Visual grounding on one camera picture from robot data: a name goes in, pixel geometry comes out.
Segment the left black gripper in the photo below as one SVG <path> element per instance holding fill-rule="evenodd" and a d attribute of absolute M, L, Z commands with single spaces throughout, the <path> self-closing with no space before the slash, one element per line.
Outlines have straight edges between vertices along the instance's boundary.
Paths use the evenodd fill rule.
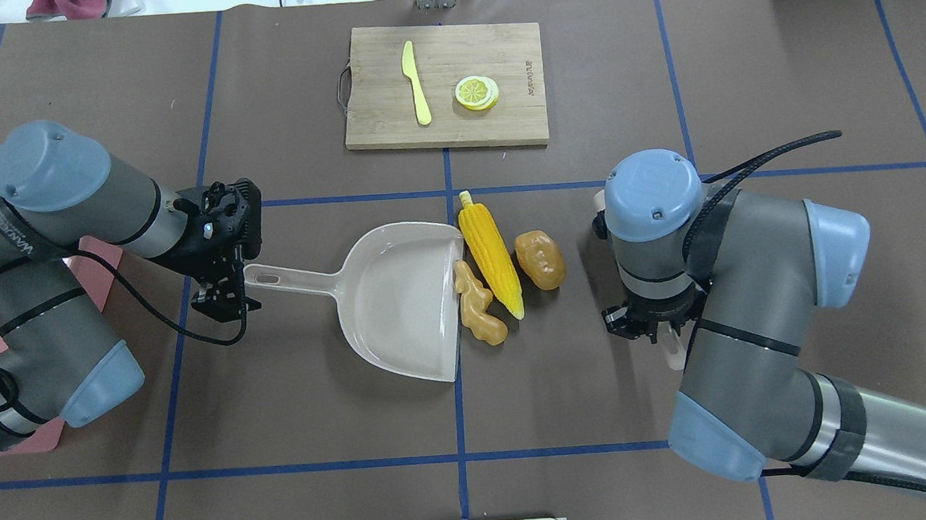
<path fill-rule="evenodd" d="M 188 225 L 172 249 L 156 257 L 157 265 L 196 280 L 193 309 L 222 322 L 242 319 L 242 311 L 262 309 L 262 303 L 238 296 L 246 261 L 261 251 L 262 194 L 248 178 L 230 184 L 182 189 L 172 203 L 187 215 Z"/>

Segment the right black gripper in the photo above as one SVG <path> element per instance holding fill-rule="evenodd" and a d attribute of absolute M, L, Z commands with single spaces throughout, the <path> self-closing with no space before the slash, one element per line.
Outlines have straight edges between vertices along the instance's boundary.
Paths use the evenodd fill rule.
<path fill-rule="evenodd" d="M 687 322 L 695 322 L 701 316 L 706 300 L 706 293 L 700 288 L 685 289 L 666 299 L 645 298 L 628 292 L 623 304 L 603 310 L 603 323 L 612 335 L 625 339 L 645 336 L 655 343 L 662 323 L 679 335 Z"/>

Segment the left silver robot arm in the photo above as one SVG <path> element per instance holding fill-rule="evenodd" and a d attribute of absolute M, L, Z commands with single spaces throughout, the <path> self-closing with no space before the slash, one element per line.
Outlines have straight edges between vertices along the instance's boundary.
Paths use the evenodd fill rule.
<path fill-rule="evenodd" d="M 0 453 L 54 419 L 87 425 L 134 395 L 144 372 L 66 265 L 83 238 L 199 286 L 198 312 L 246 325 L 259 309 L 244 266 L 261 250 L 259 188 L 243 178 L 172 191 L 53 120 L 0 145 Z"/>

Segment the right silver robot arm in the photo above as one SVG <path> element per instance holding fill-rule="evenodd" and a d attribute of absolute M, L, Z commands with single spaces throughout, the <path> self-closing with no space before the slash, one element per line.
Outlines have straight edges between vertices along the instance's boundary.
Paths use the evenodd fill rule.
<path fill-rule="evenodd" d="M 798 138 L 708 180 L 666 148 L 624 158 L 595 195 L 594 231 L 624 288 L 602 316 L 613 335 L 652 343 L 693 323 L 668 444 L 696 467 L 926 497 L 926 408 L 799 367 L 813 311 L 853 295 L 868 221 L 739 189 L 770 160 L 839 136 Z"/>

